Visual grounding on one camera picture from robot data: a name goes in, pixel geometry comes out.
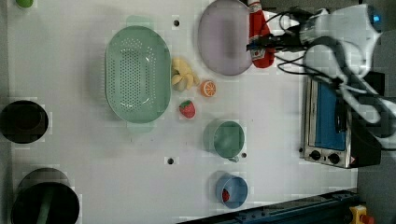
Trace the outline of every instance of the red fruit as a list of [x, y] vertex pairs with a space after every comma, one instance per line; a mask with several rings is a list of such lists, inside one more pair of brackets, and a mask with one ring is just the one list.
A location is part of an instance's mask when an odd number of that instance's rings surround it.
[[192, 119], [195, 116], [195, 107], [192, 101], [183, 102], [183, 104], [178, 107], [178, 110], [188, 119]]
[[228, 200], [230, 200], [230, 193], [228, 192], [227, 189], [224, 189], [224, 190], [223, 190], [221, 196], [222, 196], [222, 199], [223, 199], [223, 201], [224, 201], [225, 203], [227, 203]]

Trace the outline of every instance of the bottle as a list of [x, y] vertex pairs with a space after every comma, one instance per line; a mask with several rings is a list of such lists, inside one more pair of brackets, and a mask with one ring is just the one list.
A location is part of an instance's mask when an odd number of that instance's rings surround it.
[[[266, 36], [271, 32], [262, 14], [260, 0], [248, 0], [247, 4], [250, 10], [249, 43], [251, 43], [258, 39], [259, 36]], [[251, 60], [256, 67], [266, 68], [274, 63], [275, 52], [275, 49], [254, 49], [250, 51]]]

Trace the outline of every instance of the blue cup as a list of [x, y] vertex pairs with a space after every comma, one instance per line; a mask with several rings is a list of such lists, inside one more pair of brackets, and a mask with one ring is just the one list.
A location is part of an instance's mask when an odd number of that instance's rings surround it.
[[[227, 202], [224, 202], [222, 198], [222, 192], [225, 189], [230, 194], [230, 199]], [[228, 208], [240, 207], [248, 197], [248, 184], [239, 176], [225, 174], [216, 184], [216, 197]]]

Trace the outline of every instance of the colander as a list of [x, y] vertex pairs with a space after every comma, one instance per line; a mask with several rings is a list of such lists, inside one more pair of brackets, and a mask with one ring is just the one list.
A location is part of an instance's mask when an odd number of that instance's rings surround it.
[[171, 57], [163, 39], [144, 26], [119, 31], [106, 50], [106, 98], [132, 123], [149, 123], [168, 107]]

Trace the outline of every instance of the cup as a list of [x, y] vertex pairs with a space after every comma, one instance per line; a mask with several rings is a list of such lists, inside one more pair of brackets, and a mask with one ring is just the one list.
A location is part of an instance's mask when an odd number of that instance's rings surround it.
[[[229, 193], [229, 198], [226, 202], [224, 202], [222, 195], [224, 190]], [[216, 184], [216, 197], [228, 208], [240, 207], [248, 197], [248, 184], [239, 176], [225, 174]]]
[[235, 121], [215, 119], [204, 130], [204, 146], [206, 150], [229, 161], [238, 162], [238, 154], [245, 144], [242, 127]]

